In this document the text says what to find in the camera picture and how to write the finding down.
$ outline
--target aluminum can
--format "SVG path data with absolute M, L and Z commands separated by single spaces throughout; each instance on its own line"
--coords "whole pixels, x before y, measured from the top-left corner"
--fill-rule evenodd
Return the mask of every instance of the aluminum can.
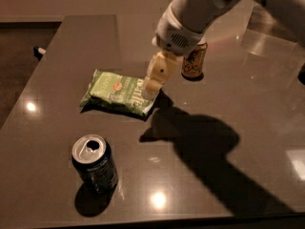
M 72 164 L 84 183 L 99 195 L 110 191 L 117 184 L 111 147 L 99 135 L 85 135 L 75 142 Z
M 190 80 L 201 79 L 203 77 L 203 62 L 207 43 L 198 44 L 188 55 L 183 57 L 181 74 Z

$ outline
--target dark table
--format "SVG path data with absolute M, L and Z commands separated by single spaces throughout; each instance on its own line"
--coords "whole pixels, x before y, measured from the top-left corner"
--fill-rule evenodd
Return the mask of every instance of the dark table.
M 204 79 L 190 82 L 177 71 L 147 120 L 82 112 L 94 69 L 144 77 L 158 51 L 148 43 L 150 19 L 64 20 L 0 132 L 1 227 L 305 212 L 298 45 L 277 60 L 245 52 L 236 36 L 211 40 Z M 73 144 L 88 134 L 109 141 L 119 175 L 114 193 L 102 198 L 91 196 L 71 165 Z

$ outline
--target dark floor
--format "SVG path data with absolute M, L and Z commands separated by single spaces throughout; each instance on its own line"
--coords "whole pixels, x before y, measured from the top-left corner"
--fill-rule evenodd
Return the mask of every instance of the dark floor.
M 0 128 L 31 77 L 38 59 L 33 47 L 46 49 L 60 23 L 0 24 Z

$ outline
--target chip bag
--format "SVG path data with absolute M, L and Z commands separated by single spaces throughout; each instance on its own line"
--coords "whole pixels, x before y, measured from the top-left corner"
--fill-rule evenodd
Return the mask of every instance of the chip bag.
M 141 96 L 143 79 L 95 70 L 93 80 L 80 106 L 95 105 L 108 110 L 133 113 L 145 117 L 154 100 Z

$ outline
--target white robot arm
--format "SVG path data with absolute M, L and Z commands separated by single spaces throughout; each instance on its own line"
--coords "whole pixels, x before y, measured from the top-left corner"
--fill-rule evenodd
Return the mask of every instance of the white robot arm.
M 160 77 L 162 73 L 168 72 L 167 62 L 170 63 L 170 72 L 173 73 L 173 68 L 177 68 L 174 57 L 190 53 L 212 22 L 239 1 L 173 0 L 163 13 L 152 40 L 162 52 L 151 61 L 143 85 L 143 97 L 147 99 L 156 97 L 165 83 L 157 79 L 162 78 Z M 255 2 L 261 4 L 275 19 L 293 32 L 299 44 L 305 45 L 305 0 L 255 0 Z M 168 58 L 164 55 L 170 55 L 171 60 L 166 61 Z M 163 62 L 162 69 L 156 65 L 159 62 Z M 155 67 L 160 68 L 160 71 L 154 71 Z M 147 86 L 152 85 L 154 87 L 148 90 Z

